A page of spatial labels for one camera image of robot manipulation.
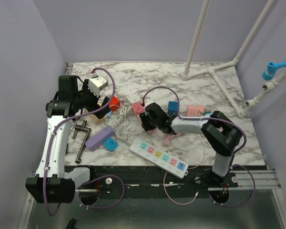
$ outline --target pvc pipe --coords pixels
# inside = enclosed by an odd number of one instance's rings
[[[205,68],[205,69],[203,69],[203,70],[194,72],[194,73],[191,74],[190,76],[189,76],[189,75],[182,75],[181,78],[182,78],[183,80],[188,80],[188,79],[193,78],[193,77],[195,77],[195,76],[198,76],[198,75],[201,75],[201,74],[209,73],[209,70],[210,70],[210,69],[213,69],[214,71],[216,71],[216,70],[223,69],[223,68],[226,68],[226,67],[235,66],[236,63],[237,63],[237,62],[235,62],[234,60],[233,60],[233,61],[229,61],[229,62],[227,62],[227,63],[222,63],[222,64],[219,64],[219,65],[217,65],[217,66],[208,67],[208,68]]]
[[[217,75],[215,74],[213,69],[209,70],[210,75],[213,77],[213,79],[215,80],[215,82],[217,83],[218,87],[222,90],[222,92],[224,93],[224,95],[227,97],[227,99],[229,100],[230,104],[232,105],[232,107],[235,109],[237,115],[240,115],[240,109],[237,105],[237,103],[234,101],[234,99],[232,98],[232,96],[229,94],[229,92],[227,91],[227,89],[225,88],[225,86],[221,83],[221,81],[219,80],[219,78],[217,77]]]
[[[190,53],[189,53],[189,56],[187,58],[185,70],[184,70],[184,73],[183,73],[183,75],[185,75],[185,76],[187,76],[187,74],[189,72],[189,68],[190,68],[191,61],[192,61],[192,58],[193,58],[193,55],[194,55],[194,51],[195,51],[195,48],[196,48],[196,45],[197,45],[197,41],[198,41],[198,38],[199,38],[200,30],[201,30],[202,24],[204,22],[204,17],[205,17],[206,11],[207,11],[208,6],[209,6],[209,2],[210,2],[210,0],[204,0],[204,2],[202,4],[202,8],[201,8],[199,19],[198,19],[197,26],[196,26],[196,29],[195,29],[192,45],[191,45],[191,48],[190,48]]]
[[[256,20],[254,26],[252,27],[251,31],[249,32],[246,40],[244,41],[242,47],[239,49],[238,53],[235,56],[235,60],[239,61],[240,56],[243,54],[245,48],[249,44],[250,40],[252,39],[254,33],[256,32],[259,25],[262,23],[264,17],[266,16],[267,12],[269,11],[270,7],[272,6],[275,0],[268,0],[267,4],[265,5],[263,11],[259,15],[258,19]]]
[[[247,100],[245,102],[245,108],[241,110],[240,117],[243,118],[249,111],[259,104],[262,99],[264,99],[270,92],[276,89],[280,83],[286,78],[286,70],[279,74],[275,79],[263,85],[263,91],[258,94],[258,96],[254,97],[253,99]]]

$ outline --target white power strip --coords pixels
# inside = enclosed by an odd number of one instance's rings
[[[137,137],[129,150],[180,179],[187,174],[187,168],[189,167],[187,163]]]

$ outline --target gray wall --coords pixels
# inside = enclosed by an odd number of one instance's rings
[[[267,0],[212,0],[193,61],[230,61]],[[67,62],[185,62],[203,0],[34,0]]]
[[[46,133],[45,104],[65,69],[32,0],[0,0],[0,228],[17,228],[25,180]]]
[[[279,1],[237,66],[246,99],[261,92],[268,62],[286,59],[286,0]],[[275,168],[286,199],[286,79],[252,111],[267,164]]]

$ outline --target orange block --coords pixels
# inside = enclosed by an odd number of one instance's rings
[[[113,97],[112,101],[109,103],[109,108],[112,111],[116,111],[121,107],[121,102],[117,97]]]

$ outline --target marble tabletop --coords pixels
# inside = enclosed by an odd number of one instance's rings
[[[189,75],[195,71],[201,70],[207,66],[214,66],[218,63],[193,63],[190,68]],[[234,108],[230,105],[222,91],[219,89],[213,78],[208,75],[200,75],[188,81],[183,81],[184,63],[160,63],[160,62],[86,62],[75,63],[73,65],[72,74],[78,75],[82,79],[90,78],[90,71],[94,67],[102,67],[107,69],[114,77],[116,83],[116,97],[120,99],[122,106],[131,105],[127,96],[138,95],[142,97],[148,89],[155,86],[167,86],[175,90],[180,97],[181,113],[184,113],[186,106],[203,105],[206,110],[219,110],[228,116],[234,123],[239,125],[247,135],[246,146],[236,154],[234,163],[241,165],[264,165],[263,156],[255,135],[254,127],[249,116],[241,119],[235,113]],[[97,72],[98,75],[108,79],[106,73]],[[244,104],[244,95],[236,74],[235,67],[228,67],[216,71],[218,78],[226,86],[236,103],[242,107]],[[101,99],[112,93],[112,83],[101,93]],[[165,111],[167,111],[168,101],[176,101],[175,96],[166,89],[157,89],[148,95],[152,100],[158,103]],[[106,122],[113,125],[114,116],[119,110],[113,113],[111,119]],[[96,125],[90,117],[84,117],[87,120],[87,126],[92,129],[91,136],[105,128],[105,123]],[[139,137],[146,142],[169,152],[170,154],[187,162],[191,166],[202,163],[204,166],[210,166],[214,162],[215,151],[212,149],[208,141],[203,135],[186,134],[179,136],[171,141],[169,146],[163,145],[163,133],[159,130],[154,133],[147,133],[141,127],[139,119],[130,112],[123,124],[117,128],[124,136],[129,139]],[[70,134],[68,153],[65,157],[65,165],[78,165],[75,163],[77,153],[81,147],[84,133],[79,132],[76,139],[73,140]],[[117,140],[119,146],[113,152],[108,151],[103,145],[94,151],[85,148],[82,154],[81,165],[96,166],[151,166],[152,164],[144,159],[132,154],[129,146]]]

